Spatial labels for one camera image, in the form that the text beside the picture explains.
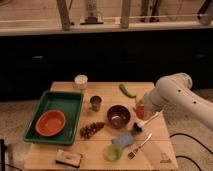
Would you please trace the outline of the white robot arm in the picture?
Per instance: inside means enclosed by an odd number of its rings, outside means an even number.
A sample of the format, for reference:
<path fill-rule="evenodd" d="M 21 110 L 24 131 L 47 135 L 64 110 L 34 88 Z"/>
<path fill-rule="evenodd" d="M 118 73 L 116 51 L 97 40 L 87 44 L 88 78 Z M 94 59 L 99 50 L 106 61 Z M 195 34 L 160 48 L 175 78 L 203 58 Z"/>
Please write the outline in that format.
<path fill-rule="evenodd" d="M 159 113 L 170 102 L 190 111 L 200 122 L 213 131 L 213 103 L 191 91 L 192 78 L 186 73 L 161 77 L 154 88 L 143 96 L 136 96 L 136 106 L 143 106 L 151 114 Z"/>

